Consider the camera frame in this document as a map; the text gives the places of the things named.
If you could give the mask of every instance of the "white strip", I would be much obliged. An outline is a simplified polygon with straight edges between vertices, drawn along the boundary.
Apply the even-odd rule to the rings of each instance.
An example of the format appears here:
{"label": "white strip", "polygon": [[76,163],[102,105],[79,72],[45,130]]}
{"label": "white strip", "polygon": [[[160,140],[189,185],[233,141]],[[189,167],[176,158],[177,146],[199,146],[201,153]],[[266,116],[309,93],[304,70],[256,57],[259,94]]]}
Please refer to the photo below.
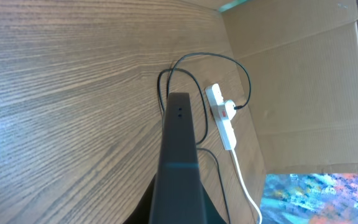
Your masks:
{"label": "white strip", "polygon": [[258,208],[258,205],[256,205],[256,203],[253,201],[253,199],[251,198],[251,196],[248,193],[247,187],[244,183],[244,180],[242,179],[242,175],[241,175],[241,170],[240,170],[240,165],[239,165],[239,161],[237,160],[237,155],[234,149],[231,150],[232,155],[233,155],[233,159],[234,159],[234,163],[236,165],[236,170],[237,170],[237,175],[239,176],[239,180],[241,183],[241,187],[242,190],[244,191],[245,195],[247,196],[249,202],[254,206],[255,210],[258,212],[259,215],[259,224],[262,224],[262,214]]}

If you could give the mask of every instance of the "cardboard box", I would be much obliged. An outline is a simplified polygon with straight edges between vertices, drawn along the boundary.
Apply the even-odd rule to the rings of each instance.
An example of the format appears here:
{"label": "cardboard box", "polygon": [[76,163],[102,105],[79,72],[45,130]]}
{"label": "cardboard box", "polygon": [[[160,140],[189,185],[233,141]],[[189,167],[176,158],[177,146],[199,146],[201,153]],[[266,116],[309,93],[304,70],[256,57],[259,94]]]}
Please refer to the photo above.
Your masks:
{"label": "cardboard box", "polygon": [[358,2],[253,0],[223,18],[267,171],[358,172]]}

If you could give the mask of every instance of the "wooden floor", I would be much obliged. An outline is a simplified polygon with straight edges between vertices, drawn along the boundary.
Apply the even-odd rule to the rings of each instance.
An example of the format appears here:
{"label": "wooden floor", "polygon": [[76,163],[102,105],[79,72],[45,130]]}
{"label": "wooden floor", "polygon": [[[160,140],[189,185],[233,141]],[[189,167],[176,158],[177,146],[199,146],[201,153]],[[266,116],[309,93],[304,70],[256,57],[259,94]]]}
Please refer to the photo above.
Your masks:
{"label": "wooden floor", "polygon": [[[188,1],[0,0],[0,223],[122,223],[133,211],[157,168],[159,71],[190,52],[232,56],[219,13]],[[203,88],[219,83],[225,98],[245,101],[232,63],[195,57],[181,68]],[[172,91],[191,93],[200,139],[196,85],[176,73]],[[208,113],[202,146],[221,163],[232,222],[253,223]],[[265,171],[248,108],[234,129],[259,202]],[[199,155],[203,184],[226,219],[214,161]]]}

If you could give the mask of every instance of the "colorful painting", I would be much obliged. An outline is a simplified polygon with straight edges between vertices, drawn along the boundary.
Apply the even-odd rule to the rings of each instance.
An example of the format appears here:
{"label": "colorful painting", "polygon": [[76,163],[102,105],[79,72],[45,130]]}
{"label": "colorful painting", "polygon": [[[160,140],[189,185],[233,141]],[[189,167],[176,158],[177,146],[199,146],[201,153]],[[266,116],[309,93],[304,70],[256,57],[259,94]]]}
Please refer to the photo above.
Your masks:
{"label": "colorful painting", "polygon": [[269,174],[263,224],[358,223],[358,174]]}

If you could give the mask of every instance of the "white power strip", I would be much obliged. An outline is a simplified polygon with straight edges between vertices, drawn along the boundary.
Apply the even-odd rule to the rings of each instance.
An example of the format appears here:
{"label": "white power strip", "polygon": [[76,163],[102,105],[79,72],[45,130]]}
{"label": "white power strip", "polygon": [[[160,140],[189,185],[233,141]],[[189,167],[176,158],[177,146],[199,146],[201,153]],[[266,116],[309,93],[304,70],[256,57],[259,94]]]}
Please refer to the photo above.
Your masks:
{"label": "white power strip", "polygon": [[206,97],[211,106],[216,126],[221,135],[222,143],[225,150],[234,150],[237,140],[234,135],[233,127],[230,120],[233,119],[236,106],[232,100],[223,101],[221,89],[218,84],[211,85],[205,89]]}

